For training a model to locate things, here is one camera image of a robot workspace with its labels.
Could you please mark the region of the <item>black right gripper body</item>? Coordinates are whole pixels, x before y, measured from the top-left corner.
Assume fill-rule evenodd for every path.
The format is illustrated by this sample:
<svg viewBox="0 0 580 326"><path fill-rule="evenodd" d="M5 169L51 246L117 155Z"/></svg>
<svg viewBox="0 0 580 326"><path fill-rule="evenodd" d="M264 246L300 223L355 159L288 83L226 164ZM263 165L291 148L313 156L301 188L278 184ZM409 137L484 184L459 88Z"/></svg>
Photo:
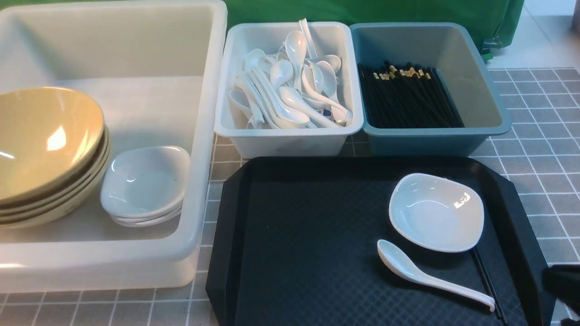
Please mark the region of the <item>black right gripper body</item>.
<svg viewBox="0 0 580 326"><path fill-rule="evenodd" d="M580 313L580 265L554 264L542 271L545 291L564 302L577 316Z"/></svg>

